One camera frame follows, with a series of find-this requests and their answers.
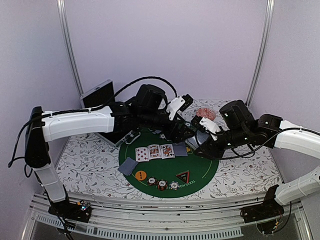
table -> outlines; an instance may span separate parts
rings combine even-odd
[[[227,128],[219,109],[228,100],[194,100],[182,116],[190,121],[201,107],[213,109],[217,113],[214,120],[219,126]],[[239,147],[237,152],[250,151],[247,146]],[[162,201],[163,198],[147,195],[134,188],[118,172],[119,148],[112,147],[96,134],[83,134],[69,138],[59,159],[57,173],[69,192],[89,194],[107,198]],[[224,155],[233,156],[231,151]],[[264,193],[271,186],[282,181],[270,151],[262,147],[251,158],[238,158],[220,161],[211,182],[201,190],[180,198],[216,199]]]

floral tablecloth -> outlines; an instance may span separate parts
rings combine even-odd
[[[226,129],[219,109],[227,100],[194,100],[182,116],[190,121],[198,108],[208,107],[217,113],[214,120]],[[250,151],[247,146],[237,149],[239,154]],[[134,188],[118,171],[119,148],[108,145],[99,136],[83,134],[72,136],[57,165],[57,173],[67,191],[94,196],[136,200],[162,200]],[[233,156],[231,151],[225,157]],[[218,170],[200,191],[180,199],[210,199],[262,193],[281,182],[274,160],[265,147],[250,158],[221,160]]]

purple-tinted wall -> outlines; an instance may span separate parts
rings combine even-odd
[[[85,91],[107,78],[118,90],[151,75],[196,99],[246,99],[267,1],[69,0],[65,5]]]
[[[57,1],[0,1],[0,239],[17,240],[36,178],[25,178],[24,162],[7,168],[15,140],[33,107],[79,107],[60,27]],[[64,140],[50,144],[55,161]],[[22,136],[17,156],[22,156]]]
[[[254,95],[255,117],[264,113],[320,131],[320,1],[277,0]],[[320,165],[290,150],[272,154],[287,181]],[[320,236],[320,193],[302,199],[314,239]]]

poker table mat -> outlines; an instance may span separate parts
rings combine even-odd
[[[119,166],[127,157],[136,159],[136,148],[147,147],[151,144],[171,144],[172,142],[159,138],[158,134],[153,134],[148,130],[141,131],[141,136],[132,144],[122,144],[119,151]],[[188,156],[176,156],[175,158],[153,159],[148,162],[139,162],[129,176],[124,175],[127,181],[141,192],[158,198],[179,198],[193,194],[206,186],[215,176],[218,169],[218,160],[208,160],[196,156],[192,151]],[[135,174],[138,171],[146,172],[146,179],[139,181]],[[180,180],[176,175],[189,171],[189,183]],[[150,186],[147,183],[149,177],[154,177],[158,181],[166,180],[168,188],[160,191],[157,185]],[[172,181],[178,182],[177,190],[169,189]]]

green felt mat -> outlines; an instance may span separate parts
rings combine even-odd
[[[159,138],[158,134],[153,134],[148,130],[141,132],[141,136],[132,144],[122,144],[119,151],[119,165],[121,165],[127,157],[136,159],[136,148],[147,147],[151,144],[171,144],[166,140]],[[196,156],[192,152],[188,156],[176,156],[168,159],[154,159],[148,162],[140,162],[133,170],[130,176],[124,176],[128,182],[141,192],[158,197],[158,198],[179,198],[193,194],[206,186],[217,172],[219,165],[218,160],[208,160],[200,156]],[[139,181],[135,178],[137,171],[145,171],[146,180]],[[189,184],[176,177],[177,174],[189,171]],[[154,177],[157,180],[166,180],[168,185],[172,182],[179,183],[178,190],[166,189],[158,190],[157,186],[149,186],[147,179]]]

